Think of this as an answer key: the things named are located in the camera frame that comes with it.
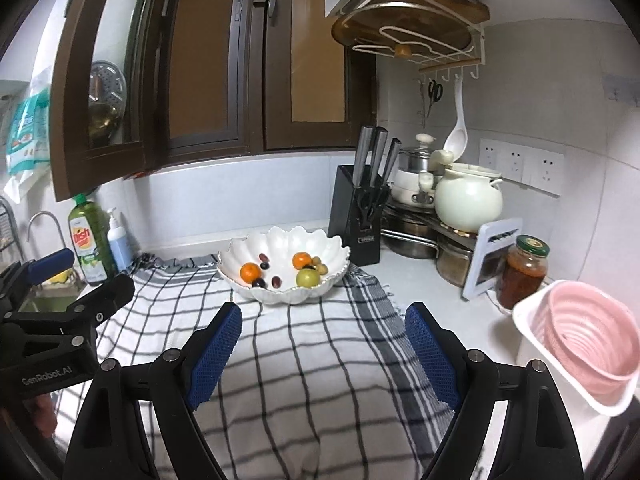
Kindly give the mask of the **left hand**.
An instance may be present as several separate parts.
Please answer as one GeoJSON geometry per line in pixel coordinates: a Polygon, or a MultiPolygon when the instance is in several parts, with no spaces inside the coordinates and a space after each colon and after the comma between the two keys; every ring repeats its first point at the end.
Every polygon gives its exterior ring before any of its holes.
{"type": "Polygon", "coordinates": [[[40,396],[26,400],[24,405],[40,434],[46,439],[52,437],[56,426],[58,426],[58,420],[50,393],[40,394],[40,396]]]}

